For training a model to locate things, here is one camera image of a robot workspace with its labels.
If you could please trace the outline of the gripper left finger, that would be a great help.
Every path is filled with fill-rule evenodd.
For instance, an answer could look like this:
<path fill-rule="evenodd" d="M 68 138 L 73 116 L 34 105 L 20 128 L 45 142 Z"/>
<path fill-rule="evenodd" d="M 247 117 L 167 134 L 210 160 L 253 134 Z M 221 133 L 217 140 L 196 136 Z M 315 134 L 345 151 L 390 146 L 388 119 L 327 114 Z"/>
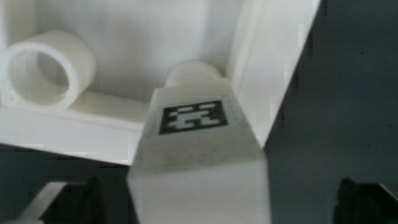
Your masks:
<path fill-rule="evenodd" d="M 50 182 L 16 218 L 18 224 L 107 224 L 102 182 Z"/>

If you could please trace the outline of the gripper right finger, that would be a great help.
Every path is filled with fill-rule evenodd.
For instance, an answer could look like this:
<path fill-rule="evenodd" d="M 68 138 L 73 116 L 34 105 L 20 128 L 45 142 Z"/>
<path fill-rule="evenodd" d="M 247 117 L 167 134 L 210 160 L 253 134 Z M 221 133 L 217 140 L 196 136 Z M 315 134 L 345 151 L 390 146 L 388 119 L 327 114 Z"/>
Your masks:
<path fill-rule="evenodd" d="M 398 197 L 382 184 L 343 178 L 336 199 L 333 224 L 391 224 L 398 220 Z"/>

